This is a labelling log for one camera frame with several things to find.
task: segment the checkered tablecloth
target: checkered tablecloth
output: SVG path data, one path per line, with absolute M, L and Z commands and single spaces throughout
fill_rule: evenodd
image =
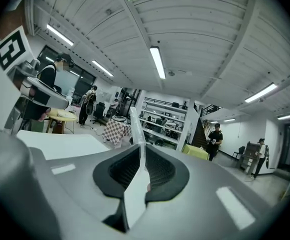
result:
M 109 119 L 102 136 L 104 140 L 109 140 L 111 143 L 116 145 L 124 136 L 131 136 L 131 134 L 132 128 L 130 125 Z

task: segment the white corrugated ceiling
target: white corrugated ceiling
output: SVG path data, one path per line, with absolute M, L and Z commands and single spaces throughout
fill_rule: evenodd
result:
M 136 16 L 124 9 L 122 0 L 35 0 L 35 4 L 34 21 L 42 32 L 52 36 L 46 24 L 54 26 L 74 42 L 67 47 L 69 53 L 77 54 L 82 64 L 108 81 L 90 64 L 97 59 L 112 72 L 111 83 L 118 86 L 163 89 L 235 108 L 270 83 L 279 85 L 290 77 L 290 19 L 276 0 L 127 2 Z M 60 24 L 57 17 L 67 23 Z M 150 45 L 160 48 L 165 80 L 157 79 L 137 18 Z M 231 60 L 242 33 L 243 41 Z M 226 60 L 230 66 L 224 67 Z M 290 86 L 261 106 L 273 112 L 290 106 Z

